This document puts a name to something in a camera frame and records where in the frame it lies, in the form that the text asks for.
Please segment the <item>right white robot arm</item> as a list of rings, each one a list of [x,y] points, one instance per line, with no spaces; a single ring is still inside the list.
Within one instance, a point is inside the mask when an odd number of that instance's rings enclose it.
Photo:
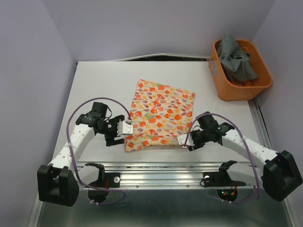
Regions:
[[[229,148],[245,157],[250,164],[244,165],[230,160],[221,164],[216,172],[203,174],[202,187],[217,187],[223,201],[236,203],[237,186],[251,185],[254,194],[259,196],[260,189],[274,200],[283,201],[303,183],[303,178],[293,155],[284,150],[278,152],[262,146],[245,137],[240,129],[224,117],[219,124],[215,114],[205,112],[195,118],[199,129],[189,128],[178,137],[179,145],[193,151],[213,142]]]

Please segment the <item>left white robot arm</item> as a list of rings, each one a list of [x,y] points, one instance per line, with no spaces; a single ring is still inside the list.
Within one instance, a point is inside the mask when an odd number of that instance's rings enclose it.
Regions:
[[[114,204],[106,202],[111,183],[118,174],[106,174],[102,164],[88,162],[81,169],[77,163],[87,145],[97,135],[104,135],[106,146],[124,144],[124,136],[133,133],[130,117],[107,116],[111,109],[104,103],[93,99],[92,109],[81,114],[73,131],[66,126],[67,142],[55,158],[37,171],[39,200],[71,207],[75,204],[81,190],[88,188],[91,204],[97,206]]]

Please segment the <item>floral orange skirt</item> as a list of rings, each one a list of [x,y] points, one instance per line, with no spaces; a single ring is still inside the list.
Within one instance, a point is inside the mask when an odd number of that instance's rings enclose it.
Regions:
[[[130,108],[134,128],[126,137],[126,151],[149,146],[178,146],[177,137],[192,123],[195,93],[139,80]]]

